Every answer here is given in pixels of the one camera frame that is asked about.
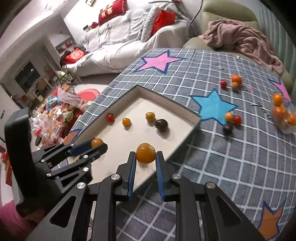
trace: blue star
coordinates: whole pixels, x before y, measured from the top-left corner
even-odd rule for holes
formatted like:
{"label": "blue star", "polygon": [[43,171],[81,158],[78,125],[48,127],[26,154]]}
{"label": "blue star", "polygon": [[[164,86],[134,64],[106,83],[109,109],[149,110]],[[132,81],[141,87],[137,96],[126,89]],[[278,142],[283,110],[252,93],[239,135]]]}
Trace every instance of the blue star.
{"label": "blue star", "polygon": [[202,121],[214,119],[221,125],[225,125],[225,113],[237,107],[235,104],[222,100],[217,90],[213,90],[208,96],[190,97],[200,105],[199,114]]}

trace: red pillow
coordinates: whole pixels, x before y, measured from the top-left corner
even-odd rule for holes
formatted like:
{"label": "red pillow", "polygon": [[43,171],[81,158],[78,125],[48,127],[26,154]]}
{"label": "red pillow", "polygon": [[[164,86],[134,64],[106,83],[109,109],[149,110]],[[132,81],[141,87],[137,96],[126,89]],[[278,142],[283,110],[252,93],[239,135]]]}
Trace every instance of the red pillow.
{"label": "red pillow", "polygon": [[67,62],[68,64],[74,64],[85,55],[86,52],[80,50],[79,48],[76,48],[71,54],[65,57],[65,62]]}
{"label": "red pillow", "polygon": [[107,22],[111,18],[114,18],[120,14],[126,13],[126,0],[117,0],[110,3],[104,9],[101,9],[99,15],[99,25]]}
{"label": "red pillow", "polygon": [[162,27],[174,24],[175,18],[176,14],[174,12],[166,12],[165,10],[161,10],[158,18],[154,22],[151,36],[153,36]]}

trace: table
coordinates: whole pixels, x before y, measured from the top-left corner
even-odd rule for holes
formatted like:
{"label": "table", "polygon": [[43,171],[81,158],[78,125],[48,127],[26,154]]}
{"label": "table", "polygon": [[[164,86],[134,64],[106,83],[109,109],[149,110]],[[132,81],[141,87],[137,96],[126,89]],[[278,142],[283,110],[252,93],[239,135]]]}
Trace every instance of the table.
{"label": "table", "polygon": [[[155,57],[169,50],[170,57],[183,58],[169,64],[167,72],[154,67],[136,72],[145,64],[139,58],[124,70],[79,118],[73,130],[83,129],[135,84],[154,90],[194,111],[199,105],[190,95],[207,96],[216,89],[222,100],[236,104],[233,111],[243,118],[234,137],[222,134],[222,125],[210,119],[201,122],[200,131],[179,157],[171,160],[176,172],[191,181],[212,181],[232,199],[258,227],[265,204],[279,209],[279,230],[288,222],[295,203],[296,139],[277,130],[266,114],[251,103],[262,102],[270,110],[271,96],[279,92],[267,78],[278,77],[261,66],[222,52],[194,49],[154,49]],[[221,90],[219,81],[240,75],[248,91]],[[157,184],[147,184],[134,193],[129,203],[118,205],[118,240],[174,240],[175,205],[162,203]]]}

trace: gray cable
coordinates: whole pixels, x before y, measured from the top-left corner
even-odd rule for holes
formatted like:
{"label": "gray cable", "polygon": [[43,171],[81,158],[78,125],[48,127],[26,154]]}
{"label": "gray cable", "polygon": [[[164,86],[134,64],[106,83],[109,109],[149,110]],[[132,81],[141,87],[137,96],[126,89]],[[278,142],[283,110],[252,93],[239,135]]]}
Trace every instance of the gray cable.
{"label": "gray cable", "polygon": [[199,10],[197,11],[197,13],[194,15],[194,17],[191,19],[189,25],[188,25],[188,28],[187,28],[187,38],[189,39],[189,29],[192,27],[194,29],[194,27],[192,26],[192,23],[193,21],[196,19],[196,17],[198,16],[198,14],[200,13],[201,9],[202,9],[202,4],[203,4],[203,0],[201,0],[201,3],[200,3],[200,8]]}

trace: chair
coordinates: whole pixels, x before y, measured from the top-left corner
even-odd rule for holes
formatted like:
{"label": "chair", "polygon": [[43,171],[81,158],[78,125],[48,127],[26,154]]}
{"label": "chair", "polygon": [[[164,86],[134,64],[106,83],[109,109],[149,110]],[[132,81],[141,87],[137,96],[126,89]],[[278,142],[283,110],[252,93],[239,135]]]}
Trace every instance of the chair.
{"label": "chair", "polygon": [[47,87],[47,82],[45,81],[45,79],[43,77],[40,77],[36,83],[37,90],[39,92],[42,92],[45,90],[46,87]]}
{"label": "chair", "polygon": [[[247,7],[228,0],[204,0],[202,9],[196,20],[198,33],[202,35],[205,33],[205,31],[207,31],[207,25],[209,21],[220,19],[239,20],[255,28],[258,31],[261,31],[255,14]],[[223,50],[221,48],[211,48],[210,46],[207,46],[201,38],[198,37],[189,39],[188,42],[183,45],[183,48],[194,48],[197,50],[208,51],[223,51],[233,55],[238,55],[243,59],[255,63],[254,60],[241,53],[230,52],[229,50]],[[280,75],[280,78],[284,82],[287,91],[291,92],[294,83],[286,69],[284,69],[284,72]]]}

